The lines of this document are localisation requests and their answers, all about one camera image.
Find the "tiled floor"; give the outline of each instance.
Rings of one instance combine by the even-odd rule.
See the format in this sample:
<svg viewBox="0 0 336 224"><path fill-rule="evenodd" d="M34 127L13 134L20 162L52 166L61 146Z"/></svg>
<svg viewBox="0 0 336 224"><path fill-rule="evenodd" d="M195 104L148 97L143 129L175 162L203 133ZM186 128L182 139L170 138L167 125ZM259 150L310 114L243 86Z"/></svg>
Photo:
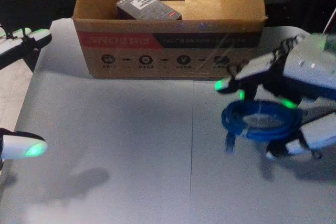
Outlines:
<svg viewBox="0 0 336 224"><path fill-rule="evenodd" d="M0 128L14 130L32 75L23 60L0 70Z"/></svg>

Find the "barcode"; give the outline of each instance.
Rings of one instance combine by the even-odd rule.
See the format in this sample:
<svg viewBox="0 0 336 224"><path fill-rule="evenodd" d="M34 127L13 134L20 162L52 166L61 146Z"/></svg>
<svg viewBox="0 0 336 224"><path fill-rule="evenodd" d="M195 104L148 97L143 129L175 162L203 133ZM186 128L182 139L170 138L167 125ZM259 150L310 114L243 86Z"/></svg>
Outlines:
<svg viewBox="0 0 336 224"><path fill-rule="evenodd" d="M134 0L131 2L132 5L134 5L139 10L145 8L146 6L150 5L155 0Z"/></svg>

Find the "table surface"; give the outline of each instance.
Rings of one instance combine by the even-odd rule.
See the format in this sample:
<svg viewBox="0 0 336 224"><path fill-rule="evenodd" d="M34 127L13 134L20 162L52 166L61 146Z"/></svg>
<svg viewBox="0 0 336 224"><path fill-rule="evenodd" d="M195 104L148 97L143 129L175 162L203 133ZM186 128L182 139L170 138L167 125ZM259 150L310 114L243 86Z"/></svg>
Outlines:
<svg viewBox="0 0 336 224"><path fill-rule="evenodd" d="M49 149L5 164L1 224L335 223L334 148L269 161L265 145L238 138L226 155L220 114L238 94L211 81L95 80L72 20L51 32L16 126ZM265 28L259 53L297 33Z"/></svg>

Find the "small gray box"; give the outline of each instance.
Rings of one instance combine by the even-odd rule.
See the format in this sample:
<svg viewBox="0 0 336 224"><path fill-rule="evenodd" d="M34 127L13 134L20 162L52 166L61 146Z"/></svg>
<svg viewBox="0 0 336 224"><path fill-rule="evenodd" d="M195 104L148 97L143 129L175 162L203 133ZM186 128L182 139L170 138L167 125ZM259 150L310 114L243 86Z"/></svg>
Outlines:
<svg viewBox="0 0 336 224"><path fill-rule="evenodd" d="M181 13L160 0L120 0L117 8L121 19L178 20Z"/></svg>

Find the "blue cable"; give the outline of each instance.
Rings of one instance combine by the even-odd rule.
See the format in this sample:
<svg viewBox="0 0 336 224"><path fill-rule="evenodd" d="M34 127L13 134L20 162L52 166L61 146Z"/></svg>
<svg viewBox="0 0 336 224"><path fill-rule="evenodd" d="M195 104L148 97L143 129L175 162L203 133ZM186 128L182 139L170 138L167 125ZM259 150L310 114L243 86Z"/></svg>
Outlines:
<svg viewBox="0 0 336 224"><path fill-rule="evenodd" d="M281 121L278 127L252 127L244 117L253 114L267 114ZM257 142L280 141L298 130L302 121L302 111L289 109L281 104L268 101L236 101L222 112L222 124L227 129L226 151L234 151L236 136L243 136Z"/></svg>

